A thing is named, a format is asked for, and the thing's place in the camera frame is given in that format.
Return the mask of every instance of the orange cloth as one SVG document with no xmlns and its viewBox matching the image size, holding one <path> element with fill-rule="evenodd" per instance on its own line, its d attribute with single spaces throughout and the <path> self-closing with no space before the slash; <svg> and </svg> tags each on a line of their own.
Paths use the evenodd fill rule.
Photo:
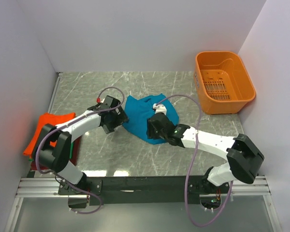
<svg viewBox="0 0 290 232">
<path fill-rule="evenodd" d="M 29 156 L 30 158 L 32 158 L 34 146 L 39 138 L 42 127 L 45 124 L 51 124 L 55 126 L 57 124 L 67 122 L 73 118 L 75 118 L 75 113 L 70 113 L 67 115 L 53 115 L 53 114 L 45 113 L 41 115 L 39 118 L 37 128 L 35 130 L 34 136 L 23 153 L 24 156 Z"/>
</svg>

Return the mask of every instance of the marble surface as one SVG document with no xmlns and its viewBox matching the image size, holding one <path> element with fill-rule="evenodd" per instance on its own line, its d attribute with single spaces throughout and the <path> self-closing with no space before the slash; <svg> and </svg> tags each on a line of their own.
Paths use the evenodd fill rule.
<svg viewBox="0 0 290 232">
<path fill-rule="evenodd" d="M 95 105 L 98 93 L 107 86 L 120 88 L 126 96 L 140 99 L 163 93 L 188 94 L 197 98 L 193 72 L 65 72 L 60 74 L 51 106 L 53 114 L 82 114 Z M 118 99 L 116 90 L 105 92 Z M 184 97 L 171 99 L 180 123 L 195 126 L 199 116 L 196 104 Z M 225 136 L 237 136 L 243 129 L 237 115 L 203 115 L 200 130 Z M 89 176 L 185 175 L 193 149 L 169 144 L 150 145 L 127 132 L 122 126 L 105 134 L 102 128 L 87 132 L 81 141 L 77 167 Z M 224 160 L 198 152 L 191 174 L 204 174 Z"/>
</svg>

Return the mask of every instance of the blue cloth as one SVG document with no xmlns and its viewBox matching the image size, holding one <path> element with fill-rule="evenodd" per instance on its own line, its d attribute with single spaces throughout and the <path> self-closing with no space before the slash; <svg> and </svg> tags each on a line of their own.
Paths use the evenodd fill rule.
<svg viewBox="0 0 290 232">
<path fill-rule="evenodd" d="M 153 104 L 163 100 L 165 96 L 163 94 L 142 98 L 140 100 L 135 99 L 132 96 L 128 96 L 125 106 L 125 113 L 129 117 L 129 122 L 123 124 L 123 127 L 139 137 L 140 139 L 150 144 L 162 144 L 165 143 L 164 139 L 148 139 L 147 138 L 147 119 L 155 114 L 153 110 Z M 162 103 L 166 107 L 166 115 L 174 125 L 178 124 L 179 117 L 170 103 L 169 100 L 165 100 Z"/>
</svg>

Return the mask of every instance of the black base bar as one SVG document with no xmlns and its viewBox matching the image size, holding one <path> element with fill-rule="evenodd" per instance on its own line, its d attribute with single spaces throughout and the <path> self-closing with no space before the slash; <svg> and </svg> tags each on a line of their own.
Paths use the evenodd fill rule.
<svg viewBox="0 0 290 232">
<path fill-rule="evenodd" d="M 202 175 L 192 175 L 188 183 L 188 203 L 200 204 Z M 102 198 L 104 204 L 118 203 L 174 203 L 184 202 L 185 176 L 142 176 L 142 177 L 87 177 L 90 191 Z M 76 195 L 79 192 L 61 182 L 59 195 Z M 221 185 L 220 192 L 227 193 L 229 185 Z M 69 198 L 70 208 L 83 208 L 87 199 Z M 89 205 L 99 205 L 90 197 Z"/>
</svg>

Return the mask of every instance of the orange basket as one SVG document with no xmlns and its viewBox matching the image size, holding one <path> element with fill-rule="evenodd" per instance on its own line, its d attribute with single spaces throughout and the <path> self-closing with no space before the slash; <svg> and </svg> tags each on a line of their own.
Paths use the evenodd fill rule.
<svg viewBox="0 0 290 232">
<path fill-rule="evenodd" d="M 205 113 L 235 114 L 255 98 L 244 64 L 235 53 L 201 52 L 195 61 L 194 82 Z"/>
</svg>

